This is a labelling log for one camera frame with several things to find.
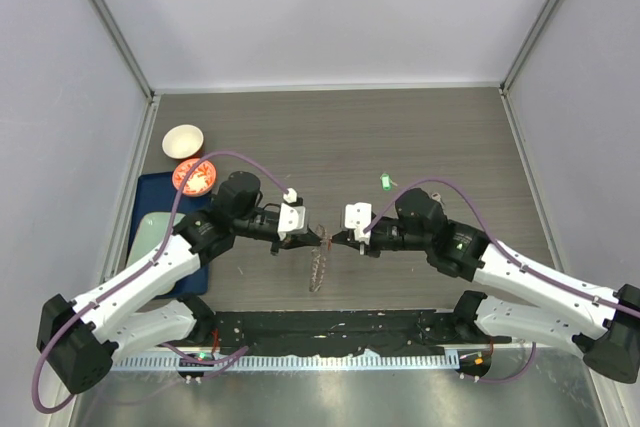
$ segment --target clear plastic object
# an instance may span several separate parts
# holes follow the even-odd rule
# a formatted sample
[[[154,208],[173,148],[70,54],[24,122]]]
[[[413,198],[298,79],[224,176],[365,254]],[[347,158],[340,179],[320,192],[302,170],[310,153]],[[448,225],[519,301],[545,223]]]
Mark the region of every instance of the clear plastic object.
[[[311,276],[309,278],[309,292],[318,292],[322,287],[324,274],[329,263],[329,253],[331,252],[331,236],[327,229],[322,225],[318,225],[315,230],[316,234],[322,238],[319,247],[311,250]]]

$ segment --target blue tray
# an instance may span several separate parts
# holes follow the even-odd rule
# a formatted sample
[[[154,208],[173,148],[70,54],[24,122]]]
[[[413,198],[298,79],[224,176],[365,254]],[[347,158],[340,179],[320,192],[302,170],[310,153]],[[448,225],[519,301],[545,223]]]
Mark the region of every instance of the blue tray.
[[[162,172],[159,174],[146,174],[138,178],[138,188],[136,199],[133,204],[131,215],[131,225],[129,227],[129,242],[127,245],[127,255],[131,251],[133,239],[138,231],[138,226],[142,218],[151,212],[169,212],[173,205],[173,198],[176,189],[171,182],[173,172]],[[195,210],[203,209],[209,205],[211,197],[186,197],[183,196],[178,206],[178,212],[188,214]],[[182,294],[192,293],[202,295],[209,289],[209,266],[204,265],[194,272],[176,282],[175,287],[165,295],[159,295],[159,299],[170,299]]]

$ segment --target gray wall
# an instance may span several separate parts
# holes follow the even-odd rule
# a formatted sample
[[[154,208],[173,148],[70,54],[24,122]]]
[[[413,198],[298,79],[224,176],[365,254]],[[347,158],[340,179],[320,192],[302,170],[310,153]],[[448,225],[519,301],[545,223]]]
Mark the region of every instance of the gray wall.
[[[107,0],[158,89],[495,82],[544,0]]]
[[[565,267],[640,286],[640,0],[564,0],[512,100]]]
[[[145,102],[88,0],[0,11],[0,418],[45,425],[29,396],[40,309],[97,281]]]

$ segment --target gray wooden table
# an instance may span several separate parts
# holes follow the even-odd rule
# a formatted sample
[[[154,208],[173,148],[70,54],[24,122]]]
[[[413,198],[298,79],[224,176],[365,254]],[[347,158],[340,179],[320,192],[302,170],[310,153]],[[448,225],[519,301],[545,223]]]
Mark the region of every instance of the gray wooden table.
[[[333,233],[345,204],[366,201],[381,208],[392,193],[382,190],[383,172],[400,185],[445,176],[476,200],[503,241],[552,265],[495,88],[164,95],[145,173],[175,168],[161,141],[182,123],[204,131],[207,151],[249,155],[294,187],[311,212],[311,225]],[[248,168],[227,158],[215,165],[221,180]],[[425,189],[442,194],[449,217],[475,225],[453,191]],[[266,179],[263,191],[267,201],[279,202]],[[438,274],[421,253],[369,259],[336,246],[322,288],[312,294],[310,261],[308,249],[272,257],[268,244],[239,238],[214,261],[203,298],[218,310],[451,308],[464,290],[482,290]]]

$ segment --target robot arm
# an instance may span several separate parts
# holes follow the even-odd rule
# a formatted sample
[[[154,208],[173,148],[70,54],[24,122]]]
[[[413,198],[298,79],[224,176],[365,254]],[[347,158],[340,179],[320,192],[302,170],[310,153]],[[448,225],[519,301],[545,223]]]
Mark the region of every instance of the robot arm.
[[[347,205],[344,230],[333,236],[332,242],[371,257],[379,257],[385,250],[426,252],[427,262],[445,275],[495,287],[538,306],[509,304],[480,292],[465,292],[454,310],[463,324],[491,336],[557,347],[581,357],[590,368],[613,380],[636,381],[640,321],[608,305],[620,304],[640,312],[640,289],[625,285],[616,292],[592,285],[528,259],[504,244],[493,245],[483,231],[448,219],[442,204],[421,189],[408,190],[395,208],[398,218],[382,217],[365,232],[373,218],[371,205]],[[500,247],[518,259],[520,266],[507,259]]]
[[[320,245],[320,237],[308,228],[303,201],[294,191],[290,189],[275,210],[260,207],[261,199],[259,179],[234,172],[220,185],[209,208],[186,215],[174,227],[163,255],[144,275],[139,274],[160,245],[95,289],[71,301],[56,295],[45,303],[37,341],[41,352],[77,312],[126,283],[97,308],[90,308],[53,347],[48,361],[70,393],[90,389],[113,362],[160,343],[203,343],[214,329],[214,315],[198,297],[185,296],[151,312],[135,312],[231,249],[236,236],[270,242],[274,255],[280,249]]]

